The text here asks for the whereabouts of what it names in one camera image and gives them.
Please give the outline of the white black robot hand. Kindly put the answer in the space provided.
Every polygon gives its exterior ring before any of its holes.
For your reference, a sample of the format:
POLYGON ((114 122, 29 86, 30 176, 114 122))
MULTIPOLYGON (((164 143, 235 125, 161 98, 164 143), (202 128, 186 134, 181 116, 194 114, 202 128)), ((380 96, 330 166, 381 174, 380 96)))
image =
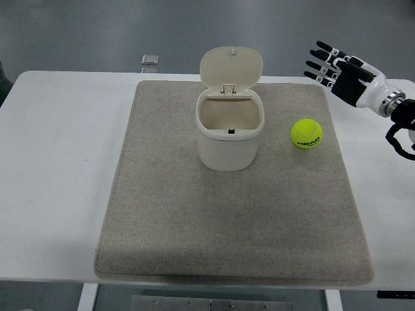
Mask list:
POLYGON ((319 49, 310 54, 320 63, 306 61, 313 71, 305 71, 304 75, 330 89, 340 100, 355 108, 370 108, 382 117, 391 116, 395 106, 405 100, 404 92, 388 84, 377 68, 322 41, 316 45, 319 49))

